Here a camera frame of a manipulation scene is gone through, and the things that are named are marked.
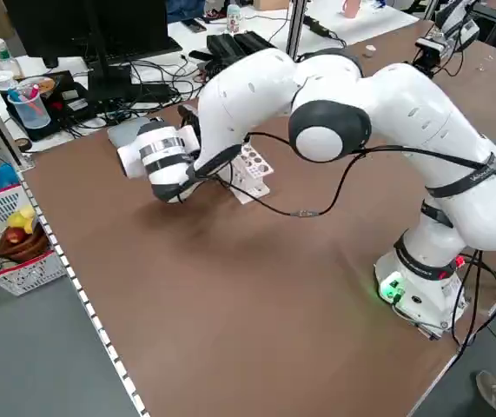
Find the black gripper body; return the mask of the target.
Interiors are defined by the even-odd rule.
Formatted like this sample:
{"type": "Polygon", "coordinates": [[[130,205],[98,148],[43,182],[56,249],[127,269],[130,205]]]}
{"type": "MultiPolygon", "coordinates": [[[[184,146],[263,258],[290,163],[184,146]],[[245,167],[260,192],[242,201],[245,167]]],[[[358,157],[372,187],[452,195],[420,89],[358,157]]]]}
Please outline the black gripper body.
{"type": "Polygon", "coordinates": [[[416,69],[427,77],[434,77],[435,69],[439,67],[443,46],[420,45],[416,56],[416,69]]]}
{"type": "Polygon", "coordinates": [[[179,116],[181,117],[181,126],[192,126],[194,129],[199,128],[199,117],[197,109],[190,104],[179,104],[177,107],[179,116]]]}

